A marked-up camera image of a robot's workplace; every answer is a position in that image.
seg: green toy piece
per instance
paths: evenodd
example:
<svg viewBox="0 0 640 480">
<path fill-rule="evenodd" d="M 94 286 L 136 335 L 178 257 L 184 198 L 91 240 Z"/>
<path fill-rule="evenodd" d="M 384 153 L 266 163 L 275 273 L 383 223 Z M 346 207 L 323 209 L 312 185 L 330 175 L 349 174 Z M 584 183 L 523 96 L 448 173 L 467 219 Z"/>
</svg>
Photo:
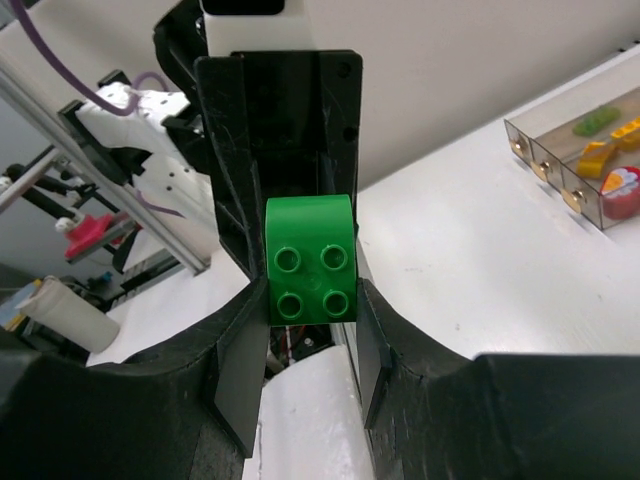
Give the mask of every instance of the green toy piece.
<svg viewBox="0 0 640 480">
<path fill-rule="evenodd" d="M 355 321 L 355 234 L 348 195 L 269 199 L 265 237 L 271 325 Z"/>
<path fill-rule="evenodd" d="M 615 107 L 602 106 L 587 113 L 580 123 L 573 127 L 574 135 L 593 137 L 611 122 L 620 118 L 620 110 Z"/>
</svg>

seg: red mechanical part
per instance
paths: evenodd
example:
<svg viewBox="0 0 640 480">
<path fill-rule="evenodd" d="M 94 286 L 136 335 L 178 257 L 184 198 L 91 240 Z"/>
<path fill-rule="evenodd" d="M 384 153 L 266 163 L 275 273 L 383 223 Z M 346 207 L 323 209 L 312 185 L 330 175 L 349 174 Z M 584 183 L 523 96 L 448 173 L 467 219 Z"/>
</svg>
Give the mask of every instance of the red mechanical part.
<svg viewBox="0 0 640 480">
<path fill-rule="evenodd" d="M 109 214 L 98 219 L 91 215 L 85 216 L 80 225 L 65 234 L 71 240 L 71 245 L 64 252 L 65 258 L 73 258 L 99 241 L 109 228 L 112 220 L 113 215 Z"/>
<path fill-rule="evenodd" d="M 640 169 L 620 167 L 613 170 L 600 188 L 602 211 L 611 220 L 624 220 L 640 210 Z"/>
</svg>

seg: white tabletop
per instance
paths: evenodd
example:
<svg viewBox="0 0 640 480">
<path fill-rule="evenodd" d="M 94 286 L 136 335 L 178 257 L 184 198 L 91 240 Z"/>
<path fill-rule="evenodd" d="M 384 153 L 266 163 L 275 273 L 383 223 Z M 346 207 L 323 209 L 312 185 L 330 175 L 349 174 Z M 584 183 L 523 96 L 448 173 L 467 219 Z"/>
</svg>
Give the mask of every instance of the white tabletop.
<svg viewBox="0 0 640 480">
<path fill-rule="evenodd" d="M 502 120 L 359 196 L 376 286 L 451 349 L 640 352 L 640 218 L 602 233 L 511 153 Z"/>
<path fill-rule="evenodd" d="M 111 310 L 107 315 L 120 324 L 120 333 L 104 352 L 91 354 L 87 366 L 120 363 L 171 338 L 220 309 L 248 283 L 229 255 L 217 249 L 207 271 L 194 277 L 181 270 Z"/>
<path fill-rule="evenodd" d="M 373 480 L 347 348 L 332 347 L 262 389 L 243 480 Z"/>
<path fill-rule="evenodd" d="M 127 261 L 124 264 L 124 271 L 126 272 L 131 267 L 134 267 L 139 262 L 147 260 L 149 257 L 164 250 L 162 244 L 156 240 L 153 236 L 147 233 L 146 230 L 140 230 L 136 235 L 136 238 L 131 246 Z"/>
</svg>

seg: clear plastic tray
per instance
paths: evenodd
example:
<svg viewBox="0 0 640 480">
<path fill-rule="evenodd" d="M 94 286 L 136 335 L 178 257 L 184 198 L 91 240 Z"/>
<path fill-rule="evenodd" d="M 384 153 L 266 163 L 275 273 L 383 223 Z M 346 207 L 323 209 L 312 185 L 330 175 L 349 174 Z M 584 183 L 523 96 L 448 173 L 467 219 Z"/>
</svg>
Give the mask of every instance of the clear plastic tray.
<svg viewBox="0 0 640 480">
<path fill-rule="evenodd" d="M 640 213 L 640 55 L 505 126 L 513 152 L 598 228 Z"/>
</svg>

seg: yellow toy block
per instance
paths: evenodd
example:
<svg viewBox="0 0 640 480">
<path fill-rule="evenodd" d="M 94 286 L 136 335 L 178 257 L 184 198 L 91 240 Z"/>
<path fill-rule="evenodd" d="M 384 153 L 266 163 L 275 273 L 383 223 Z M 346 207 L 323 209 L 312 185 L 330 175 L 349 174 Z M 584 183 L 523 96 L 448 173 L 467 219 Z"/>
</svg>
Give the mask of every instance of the yellow toy block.
<svg viewBox="0 0 640 480">
<path fill-rule="evenodd" d="M 613 158 L 616 148 L 615 143 L 589 143 L 582 151 L 576 173 L 585 178 L 600 178 L 605 165 Z"/>
<path fill-rule="evenodd" d="M 611 132 L 611 138 L 623 152 L 640 147 L 640 117 Z"/>
</svg>

